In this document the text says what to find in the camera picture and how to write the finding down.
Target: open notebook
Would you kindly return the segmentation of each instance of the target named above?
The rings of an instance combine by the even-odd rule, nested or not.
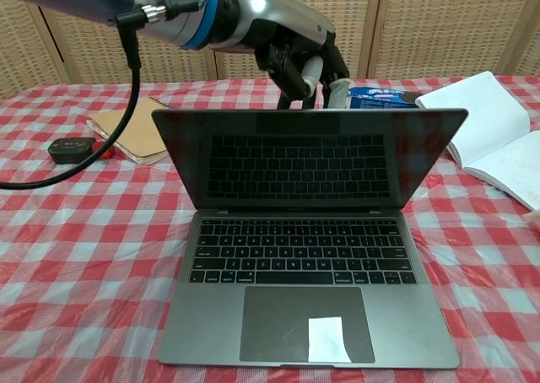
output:
[[[491,72],[479,73],[416,99],[423,108],[460,107],[469,115],[448,150],[466,173],[540,208],[540,132],[527,111]]]

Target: paper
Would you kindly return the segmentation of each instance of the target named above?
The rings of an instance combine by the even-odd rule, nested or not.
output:
[[[351,363],[343,342],[341,317],[309,319],[308,362]]]
[[[478,159],[465,171],[515,197],[530,210],[540,209],[540,132],[529,132]]]
[[[448,148],[461,167],[531,130],[527,111],[489,71],[429,92],[418,97],[416,103],[425,109],[468,110],[467,119]]]
[[[157,100],[151,98],[141,99],[137,103],[132,119],[116,142],[116,144],[119,144],[119,149],[126,150],[137,157],[149,157],[150,155],[163,153],[166,148],[151,114],[152,111],[165,107],[166,105]],[[92,113],[89,117],[93,123],[90,123],[89,127],[95,131],[100,128],[104,134],[109,135],[115,130],[123,114],[123,109]]]
[[[109,134],[104,132],[103,129],[99,127],[97,124],[95,124],[95,122],[92,120],[87,120],[86,126],[88,126],[93,131],[97,132],[99,135],[101,135],[105,139],[109,137]],[[161,153],[148,155],[146,157],[139,157],[138,155],[133,154],[131,151],[129,151],[127,148],[123,147],[119,143],[115,143],[115,147],[118,148],[120,151],[122,151],[122,153],[126,155],[131,161],[139,165],[151,165],[169,155],[167,150],[165,150],[165,151],[162,151]]]

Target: woven panel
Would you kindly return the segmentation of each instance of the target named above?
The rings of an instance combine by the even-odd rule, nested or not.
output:
[[[297,0],[324,14],[336,26],[336,43],[351,75],[359,65],[362,32],[368,0]],[[259,71],[251,55],[223,54],[226,78],[256,78],[266,76]]]
[[[517,74],[540,77],[540,27],[523,55]]]
[[[115,28],[63,13],[52,14],[80,80],[87,84],[127,83],[131,74]],[[201,51],[183,51],[161,40],[139,36],[143,82],[208,79]]]
[[[0,0],[0,98],[61,82],[26,5]]]
[[[525,1],[381,1],[386,18],[381,42],[374,44],[371,76],[443,77],[494,69]]]

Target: blue package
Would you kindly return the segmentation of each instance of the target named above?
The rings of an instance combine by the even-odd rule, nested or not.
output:
[[[351,109],[418,108],[414,100],[421,94],[407,90],[380,89],[360,86],[348,90]]]

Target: white paper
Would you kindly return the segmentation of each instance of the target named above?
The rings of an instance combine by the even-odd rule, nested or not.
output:
[[[462,168],[531,130],[527,111],[489,71],[422,95],[416,103],[468,110],[448,148]]]
[[[343,342],[341,317],[309,319],[308,362],[351,363]]]
[[[540,132],[529,132],[513,143],[478,159],[466,168],[513,196],[530,210],[540,209]]]

